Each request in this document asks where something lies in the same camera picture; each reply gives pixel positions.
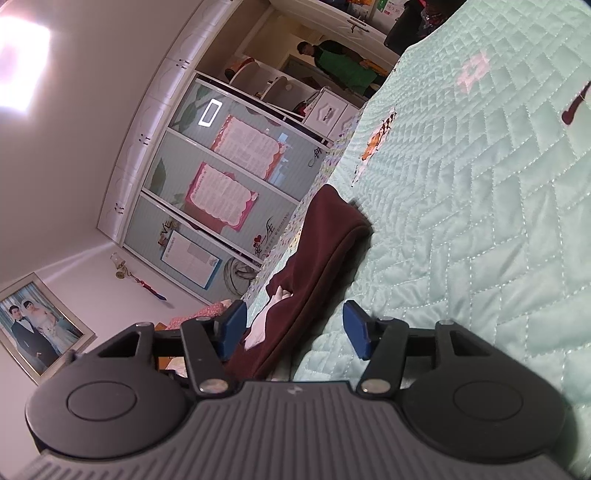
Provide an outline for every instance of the wedding photo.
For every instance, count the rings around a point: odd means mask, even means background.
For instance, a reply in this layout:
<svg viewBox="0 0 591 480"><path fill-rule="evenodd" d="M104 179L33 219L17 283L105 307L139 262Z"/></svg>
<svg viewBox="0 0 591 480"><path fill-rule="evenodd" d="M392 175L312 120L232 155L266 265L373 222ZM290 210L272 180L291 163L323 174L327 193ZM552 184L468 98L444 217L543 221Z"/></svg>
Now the wedding photo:
<svg viewBox="0 0 591 480"><path fill-rule="evenodd" d="M35 274L0 294L0 343L37 383L59 369L68 350L80 351L94 337Z"/></svg>

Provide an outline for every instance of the person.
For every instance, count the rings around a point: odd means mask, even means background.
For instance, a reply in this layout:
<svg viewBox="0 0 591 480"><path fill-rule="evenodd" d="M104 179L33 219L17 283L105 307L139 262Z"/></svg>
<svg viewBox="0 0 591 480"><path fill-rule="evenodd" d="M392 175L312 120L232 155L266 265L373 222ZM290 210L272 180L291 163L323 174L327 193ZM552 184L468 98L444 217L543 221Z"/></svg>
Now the person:
<svg viewBox="0 0 591 480"><path fill-rule="evenodd" d="M12 305L8 313L14 320L11 327L12 335L21 348L38 358L46 367L51 366L60 356L50 341L33 326L28 318L22 315L19 307Z"/></svg>
<svg viewBox="0 0 591 480"><path fill-rule="evenodd" d="M58 353L66 353L78 341L76 335L57 325L55 315L44 306L25 300L22 307L27 311L27 318L33 326L51 342Z"/></svg>
<svg viewBox="0 0 591 480"><path fill-rule="evenodd" d="M301 55L314 57L316 66L343 90L352 90L366 98L373 97L386 80L369 67L369 61L339 42L326 40L312 45L303 41L297 50Z"/></svg>

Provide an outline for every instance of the pink patterned clothing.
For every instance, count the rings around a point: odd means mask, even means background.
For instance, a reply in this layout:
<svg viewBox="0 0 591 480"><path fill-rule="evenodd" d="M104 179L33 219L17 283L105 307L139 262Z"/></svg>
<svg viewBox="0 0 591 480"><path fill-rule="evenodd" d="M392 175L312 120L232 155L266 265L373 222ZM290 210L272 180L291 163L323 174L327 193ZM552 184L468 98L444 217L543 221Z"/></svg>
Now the pink patterned clothing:
<svg viewBox="0 0 591 480"><path fill-rule="evenodd" d="M167 330L176 330L181 328L181 323L187 320L194 319L195 317L217 317L226 311L226 309L232 304L231 300L224 300L214 303L208 307L204 307L197 313L194 313L188 317L175 317L173 318L168 326Z"/></svg>

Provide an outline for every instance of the black suit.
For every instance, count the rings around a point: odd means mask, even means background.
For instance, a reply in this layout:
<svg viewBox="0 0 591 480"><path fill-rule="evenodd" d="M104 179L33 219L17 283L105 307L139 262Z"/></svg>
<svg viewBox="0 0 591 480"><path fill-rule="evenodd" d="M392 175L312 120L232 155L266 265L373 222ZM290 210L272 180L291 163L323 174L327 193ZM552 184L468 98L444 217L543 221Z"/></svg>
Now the black suit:
<svg viewBox="0 0 591 480"><path fill-rule="evenodd" d="M26 317L22 318L22 322L31 325L33 331L31 332L27 327L21 325L20 321L16 321L12 324L11 329L14 338L23 349L32 356L36 356L45 366L49 367L60 357L59 354L53 349L49 340L39 333Z"/></svg>

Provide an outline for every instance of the mint green quilt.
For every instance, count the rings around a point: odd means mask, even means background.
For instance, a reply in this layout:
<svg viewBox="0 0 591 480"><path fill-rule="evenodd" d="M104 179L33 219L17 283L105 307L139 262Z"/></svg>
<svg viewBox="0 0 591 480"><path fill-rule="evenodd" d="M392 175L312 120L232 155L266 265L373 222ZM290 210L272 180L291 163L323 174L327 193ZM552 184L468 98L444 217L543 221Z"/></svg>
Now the mint green quilt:
<svg viewBox="0 0 591 480"><path fill-rule="evenodd" d="M561 118L590 80L582 0L468 0L407 50L330 177L375 233L295 380L359 379L342 299L414 327L452 318L564 394L568 467L591 474L591 92L570 125Z"/></svg>

